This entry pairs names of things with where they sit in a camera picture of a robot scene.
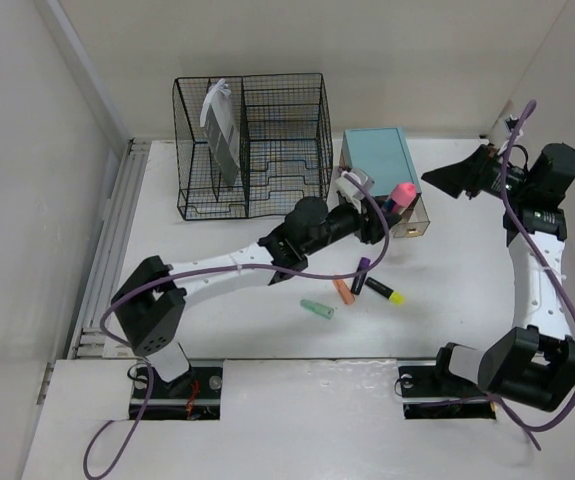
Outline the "pink colourful tube case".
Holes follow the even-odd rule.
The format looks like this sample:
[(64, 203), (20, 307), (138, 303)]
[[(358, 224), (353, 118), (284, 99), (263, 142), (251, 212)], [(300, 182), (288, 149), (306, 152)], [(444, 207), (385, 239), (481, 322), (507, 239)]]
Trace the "pink colourful tube case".
[(416, 199), (416, 186), (412, 182), (399, 183), (383, 203), (381, 210), (385, 214), (401, 214)]

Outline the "grey paper swatch booklet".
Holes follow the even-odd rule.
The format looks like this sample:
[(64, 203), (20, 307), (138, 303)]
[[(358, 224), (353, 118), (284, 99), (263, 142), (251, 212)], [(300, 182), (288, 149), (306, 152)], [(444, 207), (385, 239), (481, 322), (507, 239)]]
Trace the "grey paper swatch booklet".
[(222, 181), (233, 187), (240, 170), (240, 131), (234, 116), (233, 93), (225, 78), (209, 87), (202, 105), (200, 127)]

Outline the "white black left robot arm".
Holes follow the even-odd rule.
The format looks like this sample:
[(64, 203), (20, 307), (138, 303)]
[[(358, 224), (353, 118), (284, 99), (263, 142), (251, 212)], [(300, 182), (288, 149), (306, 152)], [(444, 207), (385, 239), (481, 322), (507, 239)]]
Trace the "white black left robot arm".
[(169, 397), (184, 394), (194, 369), (176, 338), (182, 314), (202, 302), (251, 287), (293, 278), (314, 253), (350, 235), (376, 244), (400, 221), (381, 201), (343, 201), (334, 209), (317, 197), (296, 203), (268, 235), (231, 254), (192, 264), (143, 260), (114, 295), (112, 310), (137, 357), (153, 367), (156, 384)]

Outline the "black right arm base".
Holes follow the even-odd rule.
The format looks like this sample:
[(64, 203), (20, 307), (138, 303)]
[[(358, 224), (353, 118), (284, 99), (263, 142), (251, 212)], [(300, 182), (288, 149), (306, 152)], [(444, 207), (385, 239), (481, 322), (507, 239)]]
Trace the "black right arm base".
[(493, 402), (476, 385), (482, 353), (453, 342), (433, 358), (400, 360), (394, 393), (407, 420), (494, 420)]

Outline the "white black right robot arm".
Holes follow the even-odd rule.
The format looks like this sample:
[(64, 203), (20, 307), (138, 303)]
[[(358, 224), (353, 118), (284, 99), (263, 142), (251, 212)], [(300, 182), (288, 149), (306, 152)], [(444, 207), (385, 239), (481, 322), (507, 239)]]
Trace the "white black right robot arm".
[(486, 351), (446, 344), (430, 369), (432, 386), (451, 394), (468, 381), (523, 405), (557, 409), (575, 386), (575, 341), (552, 283), (562, 278), (567, 228), (560, 204), (575, 179), (575, 149), (550, 143), (531, 168), (503, 170), (496, 149), (482, 145), (421, 178), (453, 198), (506, 196), (513, 209), (503, 217), (514, 272), (512, 327)]

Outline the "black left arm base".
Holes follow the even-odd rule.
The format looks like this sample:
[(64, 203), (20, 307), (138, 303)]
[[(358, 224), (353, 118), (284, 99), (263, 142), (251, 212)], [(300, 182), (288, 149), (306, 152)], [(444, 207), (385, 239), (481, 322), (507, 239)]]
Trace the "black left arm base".
[(224, 364), (208, 360), (191, 362), (174, 341), (148, 357), (154, 360), (149, 374), (143, 362), (129, 368), (132, 382), (128, 418), (135, 420), (145, 406), (143, 420), (211, 421), (220, 419)]

